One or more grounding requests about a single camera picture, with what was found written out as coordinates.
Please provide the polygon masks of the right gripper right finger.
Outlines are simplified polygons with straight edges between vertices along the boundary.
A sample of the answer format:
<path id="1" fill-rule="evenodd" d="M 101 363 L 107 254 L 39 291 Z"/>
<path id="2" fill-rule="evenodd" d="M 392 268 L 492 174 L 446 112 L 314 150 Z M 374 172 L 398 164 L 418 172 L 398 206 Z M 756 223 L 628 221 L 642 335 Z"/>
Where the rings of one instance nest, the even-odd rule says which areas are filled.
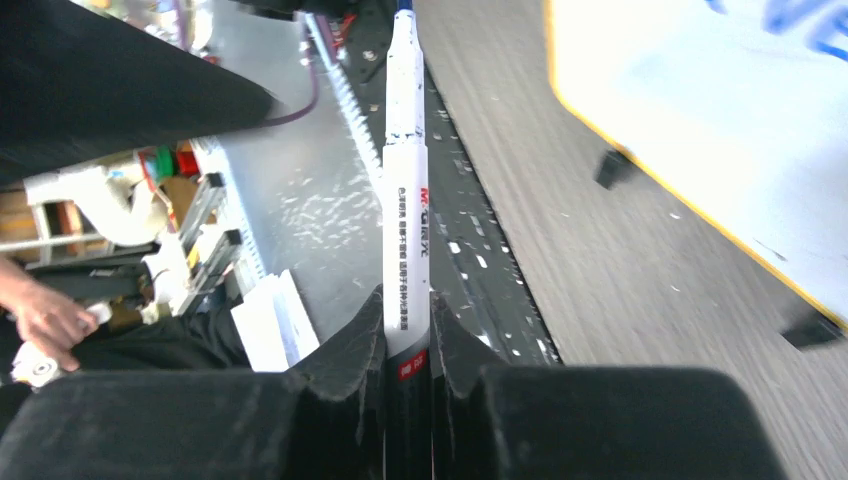
<path id="1" fill-rule="evenodd" d="M 439 479 L 782 479 L 746 393 L 699 367 L 513 365 L 432 298 Z"/>

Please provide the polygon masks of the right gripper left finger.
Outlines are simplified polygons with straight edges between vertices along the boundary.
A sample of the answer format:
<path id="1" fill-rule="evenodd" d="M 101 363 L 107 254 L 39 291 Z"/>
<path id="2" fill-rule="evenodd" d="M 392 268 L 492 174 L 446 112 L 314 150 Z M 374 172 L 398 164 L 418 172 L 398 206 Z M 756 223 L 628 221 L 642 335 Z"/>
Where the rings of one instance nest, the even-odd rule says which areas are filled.
<path id="1" fill-rule="evenodd" d="M 382 293 L 282 373 L 73 374 L 27 397 L 5 479 L 376 479 Z"/>

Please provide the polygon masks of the blue capped whiteboard marker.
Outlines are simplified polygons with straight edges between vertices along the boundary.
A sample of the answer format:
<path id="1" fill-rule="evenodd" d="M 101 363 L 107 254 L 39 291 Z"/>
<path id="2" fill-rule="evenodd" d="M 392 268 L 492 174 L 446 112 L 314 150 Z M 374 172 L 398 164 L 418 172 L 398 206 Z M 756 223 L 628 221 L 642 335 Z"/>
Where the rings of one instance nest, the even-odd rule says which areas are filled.
<path id="1" fill-rule="evenodd" d="M 384 476 L 430 479 L 430 196 L 424 61 L 409 1 L 394 14 L 383 147 Z"/>

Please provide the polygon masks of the yellow framed whiteboard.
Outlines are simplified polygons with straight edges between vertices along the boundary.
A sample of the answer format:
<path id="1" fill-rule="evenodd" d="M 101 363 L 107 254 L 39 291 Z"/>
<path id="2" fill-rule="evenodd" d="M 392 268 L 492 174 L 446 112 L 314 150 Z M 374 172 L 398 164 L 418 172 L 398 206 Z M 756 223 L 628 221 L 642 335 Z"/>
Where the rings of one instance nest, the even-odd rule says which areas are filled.
<path id="1" fill-rule="evenodd" d="M 549 79 L 605 140 L 596 181 L 648 174 L 847 334 L 847 5 L 549 1 Z"/>

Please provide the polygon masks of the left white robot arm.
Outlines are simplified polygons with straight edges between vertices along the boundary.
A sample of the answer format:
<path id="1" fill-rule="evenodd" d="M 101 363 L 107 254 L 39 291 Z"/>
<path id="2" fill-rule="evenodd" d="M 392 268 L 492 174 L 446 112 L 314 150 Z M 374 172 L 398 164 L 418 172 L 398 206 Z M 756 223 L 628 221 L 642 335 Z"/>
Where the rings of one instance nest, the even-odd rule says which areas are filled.
<path id="1" fill-rule="evenodd" d="M 260 85 L 69 1 L 1 5 L 1 181 L 260 126 Z"/>

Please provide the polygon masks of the person bare hand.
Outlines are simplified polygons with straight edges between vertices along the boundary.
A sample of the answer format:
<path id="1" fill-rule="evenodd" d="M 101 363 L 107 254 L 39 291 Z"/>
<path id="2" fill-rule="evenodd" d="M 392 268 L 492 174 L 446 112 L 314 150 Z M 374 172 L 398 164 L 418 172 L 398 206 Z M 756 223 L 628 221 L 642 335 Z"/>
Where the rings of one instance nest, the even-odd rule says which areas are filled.
<path id="1" fill-rule="evenodd" d="M 72 349 L 99 327 L 98 318 L 74 300 L 1 258 L 1 307 L 16 317 L 21 339 L 66 371 L 80 367 Z"/>

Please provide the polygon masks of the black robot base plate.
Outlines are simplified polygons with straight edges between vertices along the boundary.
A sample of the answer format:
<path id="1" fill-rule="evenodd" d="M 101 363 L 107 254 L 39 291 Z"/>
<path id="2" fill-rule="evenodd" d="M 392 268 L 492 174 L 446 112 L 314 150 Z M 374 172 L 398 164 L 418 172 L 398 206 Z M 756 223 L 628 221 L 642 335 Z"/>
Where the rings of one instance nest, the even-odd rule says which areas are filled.
<path id="1" fill-rule="evenodd" d="M 341 26 L 344 71 L 380 154 L 395 4 L 362 1 Z M 431 75 L 424 76 L 432 195 L 433 288 L 458 321 L 512 363 L 555 365 L 558 351 Z"/>

